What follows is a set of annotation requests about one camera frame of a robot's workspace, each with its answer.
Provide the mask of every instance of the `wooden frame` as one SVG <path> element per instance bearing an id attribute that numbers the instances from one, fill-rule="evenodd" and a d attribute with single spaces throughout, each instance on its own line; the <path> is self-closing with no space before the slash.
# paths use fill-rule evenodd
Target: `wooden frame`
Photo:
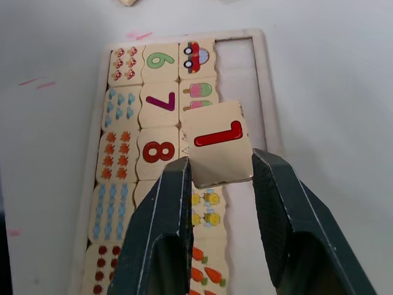
<path id="1" fill-rule="evenodd" d="M 119 47 L 137 45 L 159 44 L 169 42 L 182 42 L 190 39 L 214 38 L 216 41 L 231 41 L 238 39 L 252 39 L 254 48 L 255 68 L 262 106 L 263 126 L 261 132 L 265 135 L 265 146 L 268 152 L 283 155 L 281 135 L 278 127 L 276 106 L 273 88 L 270 79 L 270 69 L 267 59 L 265 36 L 259 29 L 242 29 L 233 31 L 219 31 L 211 33 L 189 34 L 174 37 L 160 37 L 140 41 L 123 42 L 108 46 L 101 60 L 96 99 L 91 117 L 90 135 L 85 164 L 84 182 L 80 198 L 80 210 L 77 220 L 74 249 L 72 252 L 71 276 L 68 286 L 68 295 L 79 295 L 85 267 L 85 252 L 88 236 L 88 223 L 90 218 L 91 197 L 94 189 L 96 164 L 98 156 L 99 139 L 101 136 L 101 121 L 104 109 L 104 96 L 107 90 L 107 76 L 111 51 Z"/>

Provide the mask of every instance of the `red number 7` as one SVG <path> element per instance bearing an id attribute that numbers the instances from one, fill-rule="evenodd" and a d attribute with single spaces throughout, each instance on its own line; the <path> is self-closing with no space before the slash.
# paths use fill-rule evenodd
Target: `red number 7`
<path id="1" fill-rule="evenodd" d="M 243 129 L 239 121 L 231 123 L 231 129 L 217 133 L 198 136 L 194 139 L 195 146 L 209 146 L 210 144 L 224 143 L 226 141 L 238 140 L 243 137 Z"/>

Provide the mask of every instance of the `car illustration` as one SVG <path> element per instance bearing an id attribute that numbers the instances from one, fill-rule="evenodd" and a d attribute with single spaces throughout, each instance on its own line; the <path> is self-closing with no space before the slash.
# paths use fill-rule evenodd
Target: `car illustration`
<path id="1" fill-rule="evenodd" d="M 197 42 L 189 42 L 187 48 L 184 49 L 184 54 L 189 56 L 184 62 L 184 67 L 189 69 L 189 74 L 197 73 L 201 65 L 209 60 L 209 52 L 200 48 Z"/>

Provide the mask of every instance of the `popsicle illustration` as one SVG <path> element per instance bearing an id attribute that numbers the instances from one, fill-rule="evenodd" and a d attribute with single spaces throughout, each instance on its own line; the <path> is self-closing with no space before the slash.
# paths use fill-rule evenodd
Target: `popsicle illustration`
<path id="1" fill-rule="evenodd" d="M 189 89 L 184 89 L 183 93 L 189 93 L 192 98 L 207 97 L 213 91 L 208 83 L 191 84 Z"/>
<path id="2" fill-rule="evenodd" d="M 200 101 L 191 101 L 190 106 L 186 106 L 183 108 L 183 111 L 188 111 L 189 109 L 196 109 L 202 106 L 210 106 L 212 103 L 208 100 L 200 100 Z"/>

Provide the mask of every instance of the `wooden block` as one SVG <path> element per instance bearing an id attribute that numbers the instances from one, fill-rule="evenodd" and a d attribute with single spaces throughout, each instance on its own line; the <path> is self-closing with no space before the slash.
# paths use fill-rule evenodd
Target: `wooden block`
<path id="1" fill-rule="evenodd" d="M 183 123 L 184 113 L 189 109 L 210 106 L 219 103 L 216 90 L 217 78 L 184 80 L 179 86 L 179 119 Z"/>
<path id="2" fill-rule="evenodd" d="M 143 83 L 171 82 L 179 79 L 179 44 L 147 45 L 143 51 Z"/>
<path id="3" fill-rule="evenodd" d="M 138 181 L 134 193 L 135 206 L 138 207 L 146 195 L 150 192 L 156 180 L 141 180 Z"/>
<path id="4" fill-rule="evenodd" d="M 188 157 L 190 154 L 189 143 L 183 129 L 179 130 L 179 158 Z"/>
<path id="5" fill-rule="evenodd" d="M 194 80 L 217 77 L 215 39 L 183 42 L 179 46 L 179 77 Z"/>
<path id="6" fill-rule="evenodd" d="M 91 201 L 88 238 L 92 243 L 122 242 L 134 212 L 135 183 L 98 184 Z"/>
<path id="7" fill-rule="evenodd" d="M 225 260 L 226 239 L 195 239 L 192 251 L 190 295 L 227 293 L 229 269 Z"/>
<path id="8" fill-rule="evenodd" d="M 192 180 L 196 187 L 252 178 L 252 148 L 237 101 L 191 109 L 185 113 L 182 128 L 190 146 Z"/>
<path id="9" fill-rule="evenodd" d="M 110 88 L 105 94 L 102 129 L 138 131 L 142 86 Z"/>
<path id="10" fill-rule="evenodd" d="M 227 203 L 225 202 L 222 194 L 222 186 L 216 186 L 209 189 L 197 189 L 192 184 L 192 208 L 196 210 L 202 210 L 207 208 L 223 207 L 225 208 Z"/>
<path id="11" fill-rule="evenodd" d="M 142 84 L 144 46 L 118 48 L 111 53 L 108 84 L 112 87 Z"/>
<path id="12" fill-rule="evenodd" d="M 99 142 L 96 179 L 107 183 L 133 183 L 135 165 L 139 157 L 136 140 L 139 131 L 107 132 Z"/>
<path id="13" fill-rule="evenodd" d="M 88 247 L 81 295 L 106 294 L 121 248 L 121 243 L 97 243 Z"/>
<path id="14" fill-rule="evenodd" d="M 192 225 L 195 238 L 226 238 L 224 206 L 193 206 Z"/>
<path id="15" fill-rule="evenodd" d="M 165 82 L 144 84 L 141 90 L 142 128 L 175 126 L 179 123 L 179 84 Z"/>
<path id="16" fill-rule="evenodd" d="M 142 129 L 138 137 L 141 156 L 136 164 L 139 180 L 157 180 L 165 165 L 179 158 L 176 127 Z"/>

